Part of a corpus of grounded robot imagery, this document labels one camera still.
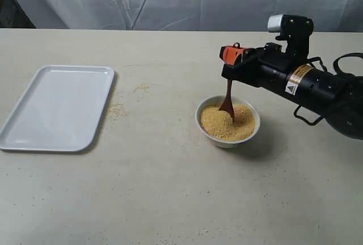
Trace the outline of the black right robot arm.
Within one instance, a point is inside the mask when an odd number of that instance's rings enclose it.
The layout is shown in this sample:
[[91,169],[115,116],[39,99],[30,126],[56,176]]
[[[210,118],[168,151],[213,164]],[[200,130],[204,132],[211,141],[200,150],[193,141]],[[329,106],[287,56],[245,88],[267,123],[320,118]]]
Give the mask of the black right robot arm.
[[335,73],[317,69],[319,57],[300,59],[282,52],[281,46],[267,43],[260,48],[238,44],[221,47],[222,76],[256,88],[262,87],[318,115],[312,122],[293,115],[309,126],[322,120],[340,134],[362,139],[362,77],[345,73],[333,62]]

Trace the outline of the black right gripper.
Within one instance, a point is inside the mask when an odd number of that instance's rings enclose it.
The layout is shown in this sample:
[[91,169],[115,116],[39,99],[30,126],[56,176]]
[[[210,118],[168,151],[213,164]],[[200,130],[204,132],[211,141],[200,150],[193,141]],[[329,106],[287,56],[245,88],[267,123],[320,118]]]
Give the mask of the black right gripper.
[[267,43],[263,47],[245,48],[240,43],[222,46],[222,77],[254,87],[283,88],[294,66],[281,46]]

